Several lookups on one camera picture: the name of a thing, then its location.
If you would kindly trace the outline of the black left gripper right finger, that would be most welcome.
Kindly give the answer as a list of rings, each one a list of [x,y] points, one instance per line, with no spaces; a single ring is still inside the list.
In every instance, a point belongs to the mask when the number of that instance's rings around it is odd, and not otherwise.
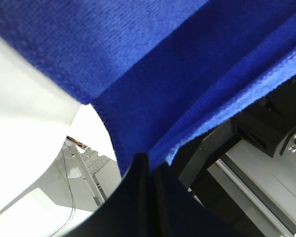
[[[152,175],[157,237],[238,237],[230,225],[205,209],[164,163]]]

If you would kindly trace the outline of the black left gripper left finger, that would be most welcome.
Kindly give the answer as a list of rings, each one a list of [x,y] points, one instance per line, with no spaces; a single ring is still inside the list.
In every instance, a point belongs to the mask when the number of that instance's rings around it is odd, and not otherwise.
[[[112,195],[66,237],[152,237],[148,156],[136,154]]]

